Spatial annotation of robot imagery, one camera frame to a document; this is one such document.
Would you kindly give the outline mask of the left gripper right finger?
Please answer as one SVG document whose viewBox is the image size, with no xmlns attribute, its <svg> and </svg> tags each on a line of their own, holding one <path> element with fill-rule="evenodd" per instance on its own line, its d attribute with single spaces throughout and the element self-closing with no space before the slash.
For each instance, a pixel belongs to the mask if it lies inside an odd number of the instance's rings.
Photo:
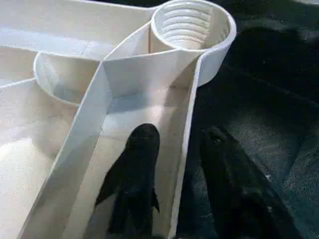
<svg viewBox="0 0 319 239">
<path fill-rule="evenodd" d="M 202 131 L 200 161 L 219 238 L 302 237 L 279 194 L 227 130 Z"/>
</svg>

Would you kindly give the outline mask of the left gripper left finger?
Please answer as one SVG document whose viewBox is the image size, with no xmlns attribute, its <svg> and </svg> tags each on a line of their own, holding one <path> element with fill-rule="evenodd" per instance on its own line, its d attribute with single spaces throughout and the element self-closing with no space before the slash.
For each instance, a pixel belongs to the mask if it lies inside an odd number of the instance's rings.
<svg viewBox="0 0 319 239">
<path fill-rule="evenodd" d="M 130 237 L 151 237 L 153 210 L 160 210 L 155 189 L 155 171 L 160 134 L 152 123 L 133 129 L 118 159 L 106 173 L 95 201 L 99 206 L 116 195 L 108 233 Z"/>
</svg>

